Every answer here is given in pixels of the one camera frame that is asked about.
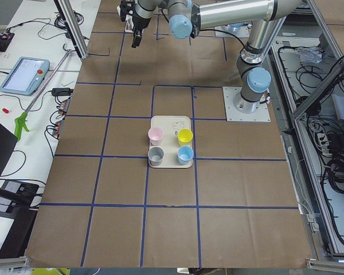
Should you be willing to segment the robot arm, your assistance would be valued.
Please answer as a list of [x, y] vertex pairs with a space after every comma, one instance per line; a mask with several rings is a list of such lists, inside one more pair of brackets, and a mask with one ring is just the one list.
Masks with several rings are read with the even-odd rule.
[[239, 23], [231, 23], [228, 24], [227, 26], [231, 27], [231, 28], [240, 28], [242, 26], [248, 26], [249, 24], [246, 22], [239, 22]]
[[271, 83], [271, 75], [261, 63], [286, 16], [299, 4], [286, 0], [235, 0], [207, 5], [193, 1], [121, 1], [119, 15], [123, 22], [127, 17], [132, 19], [133, 48], [140, 45], [155, 9], [167, 11], [170, 31], [179, 39], [196, 38], [204, 31], [235, 37], [222, 27], [238, 28], [250, 21], [251, 32], [236, 61], [243, 86], [235, 95], [233, 106], [241, 113], [252, 114], [258, 110]]

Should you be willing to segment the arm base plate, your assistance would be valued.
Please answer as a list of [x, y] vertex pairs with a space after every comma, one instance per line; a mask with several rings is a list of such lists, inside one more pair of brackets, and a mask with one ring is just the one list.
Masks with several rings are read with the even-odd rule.
[[248, 38], [249, 37], [249, 28], [251, 27], [251, 24], [248, 26], [242, 26], [242, 27], [237, 27], [237, 28], [232, 28], [227, 25], [222, 25], [222, 26], [216, 26], [214, 29], [216, 37], [231, 37], [228, 34], [222, 33], [221, 31], [225, 31], [228, 33], [232, 33], [236, 35], [238, 38]]
[[271, 121], [264, 95], [258, 102], [250, 103], [241, 97], [241, 87], [223, 87], [222, 91], [228, 122], [269, 123]]

